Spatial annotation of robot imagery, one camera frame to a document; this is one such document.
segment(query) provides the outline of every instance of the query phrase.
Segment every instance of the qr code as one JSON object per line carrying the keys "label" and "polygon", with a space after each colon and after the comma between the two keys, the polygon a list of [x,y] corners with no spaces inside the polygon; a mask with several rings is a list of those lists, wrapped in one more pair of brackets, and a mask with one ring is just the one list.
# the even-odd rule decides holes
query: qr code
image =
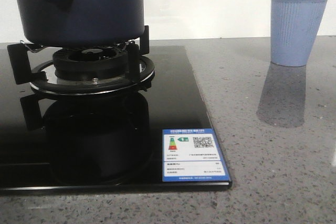
{"label": "qr code", "polygon": [[195,148],[214,147],[214,142],[211,137],[193,137]]}

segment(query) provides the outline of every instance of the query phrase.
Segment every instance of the blue plastic cup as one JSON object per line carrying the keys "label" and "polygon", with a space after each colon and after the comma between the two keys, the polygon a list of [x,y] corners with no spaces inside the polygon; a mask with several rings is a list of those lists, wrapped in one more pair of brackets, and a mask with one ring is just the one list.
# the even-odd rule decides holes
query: blue plastic cup
{"label": "blue plastic cup", "polygon": [[271,0],[271,62],[307,64],[327,0]]}

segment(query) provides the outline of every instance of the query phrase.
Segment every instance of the gas stove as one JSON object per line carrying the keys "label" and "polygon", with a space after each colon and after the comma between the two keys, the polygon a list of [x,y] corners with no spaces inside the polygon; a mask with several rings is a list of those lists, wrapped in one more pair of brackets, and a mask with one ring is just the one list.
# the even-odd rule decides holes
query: gas stove
{"label": "gas stove", "polygon": [[1,51],[2,194],[232,185],[185,49],[152,47],[145,57],[144,46],[130,44],[139,50],[139,61],[121,64],[105,77],[59,74],[55,58],[84,54],[84,63],[122,58],[129,45],[31,52],[40,48],[18,44],[8,46],[11,57]]}

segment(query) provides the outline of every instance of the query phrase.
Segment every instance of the black glass stovetop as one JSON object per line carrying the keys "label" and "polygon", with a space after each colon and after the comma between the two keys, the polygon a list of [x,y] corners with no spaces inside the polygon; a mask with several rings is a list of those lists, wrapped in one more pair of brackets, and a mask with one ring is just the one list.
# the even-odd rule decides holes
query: black glass stovetop
{"label": "black glass stovetop", "polygon": [[[31,67],[57,49],[29,55]],[[0,193],[225,190],[162,182],[163,129],[212,128],[183,47],[152,47],[147,92],[49,100],[16,85],[0,52]]]}

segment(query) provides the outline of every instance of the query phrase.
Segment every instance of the gray countertop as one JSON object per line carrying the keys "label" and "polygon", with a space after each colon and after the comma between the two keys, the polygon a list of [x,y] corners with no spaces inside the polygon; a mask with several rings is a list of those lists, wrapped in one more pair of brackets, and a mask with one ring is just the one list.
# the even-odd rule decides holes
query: gray countertop
{"label": "gray countertop", "polygon": [[0,197],[0,223],[336,223],[336,36],[306,67],[269,38],[185,46],[234,185],[224,192]]}

